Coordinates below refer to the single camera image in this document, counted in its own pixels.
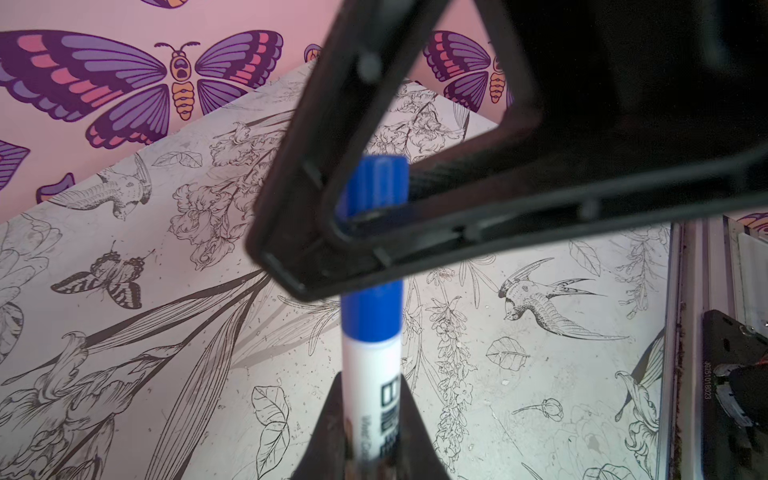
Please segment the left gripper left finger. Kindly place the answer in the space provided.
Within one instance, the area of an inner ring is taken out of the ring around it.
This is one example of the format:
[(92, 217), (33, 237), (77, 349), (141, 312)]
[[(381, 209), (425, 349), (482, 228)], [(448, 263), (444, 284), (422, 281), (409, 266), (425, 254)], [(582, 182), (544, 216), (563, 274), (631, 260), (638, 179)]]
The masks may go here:
[(291, 479), (342, 480), (345, 477), (345, 465), (342, 378), (338, 373), (331, 383), (307, 448)]

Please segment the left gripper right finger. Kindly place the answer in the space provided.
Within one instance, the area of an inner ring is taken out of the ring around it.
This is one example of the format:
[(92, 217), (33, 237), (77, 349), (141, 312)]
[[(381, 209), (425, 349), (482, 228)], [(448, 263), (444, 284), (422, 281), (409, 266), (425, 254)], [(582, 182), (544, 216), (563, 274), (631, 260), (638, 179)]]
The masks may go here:
[(399, 440), (395, 453), (397, 480), (449, 480), (422, 421), (410, 387), (401, 376)]

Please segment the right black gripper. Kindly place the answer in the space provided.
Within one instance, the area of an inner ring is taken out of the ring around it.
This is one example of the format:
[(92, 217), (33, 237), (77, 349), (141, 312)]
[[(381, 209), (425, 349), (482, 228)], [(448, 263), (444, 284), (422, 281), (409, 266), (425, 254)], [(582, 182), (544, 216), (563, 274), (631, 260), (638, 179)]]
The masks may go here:
[(767, 170), (763, 1), (483, 1), (504, 72), (533, 97), (479, 155), (500, 174), (585, 143), (622, 165)]

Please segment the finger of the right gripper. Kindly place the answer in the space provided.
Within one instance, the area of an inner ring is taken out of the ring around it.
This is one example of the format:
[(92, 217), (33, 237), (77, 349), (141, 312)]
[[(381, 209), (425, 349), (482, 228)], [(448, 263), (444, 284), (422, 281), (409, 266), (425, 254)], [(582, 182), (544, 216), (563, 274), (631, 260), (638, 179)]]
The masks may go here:
[(629, 166), (596, 145), (500, 174), (479, 168), (493, 130), (417, 162), (406, 204), (341, 220), (362, 153), (435, 30), (443, 1), (346, 1), (255, 202), (251, 258), (302, 301), (480, 255), (762, 206), (763, 174), (724, 160)]

